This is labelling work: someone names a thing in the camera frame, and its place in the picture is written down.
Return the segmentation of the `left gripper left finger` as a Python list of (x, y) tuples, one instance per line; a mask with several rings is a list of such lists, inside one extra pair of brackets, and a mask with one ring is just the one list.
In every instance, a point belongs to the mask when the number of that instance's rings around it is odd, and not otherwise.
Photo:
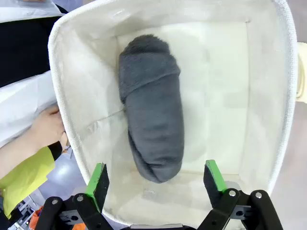
[(84, 193), (77, 193), (67, 200), (49, 197), (42, 208), (36, 230), (71, 230), (83, 223), (88, 230), (111, 230), (102, 215), (109, 187), (107, 166), (98, 163)]

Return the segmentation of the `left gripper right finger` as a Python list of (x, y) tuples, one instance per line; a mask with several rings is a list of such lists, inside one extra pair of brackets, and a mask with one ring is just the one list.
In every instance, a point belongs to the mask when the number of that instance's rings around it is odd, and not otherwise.
[(250, 195), (228, 188), (215, 160), (204, 165), (203, 183), (212, 210), (199, 225), (199, 230), (224, 230), (231, 219), (240, 220), (247, 230), (282, 230), (274, 205), (264, 190)]

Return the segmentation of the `person's right hand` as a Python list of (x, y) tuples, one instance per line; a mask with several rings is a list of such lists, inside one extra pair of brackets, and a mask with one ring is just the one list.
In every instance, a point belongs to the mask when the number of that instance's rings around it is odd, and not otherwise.
[(66, 147), (68, 138), (64, 129), (59, 107), (53, 105), (35, 119), (29, 129), (35, 150), (60, 142), (62, 149)]

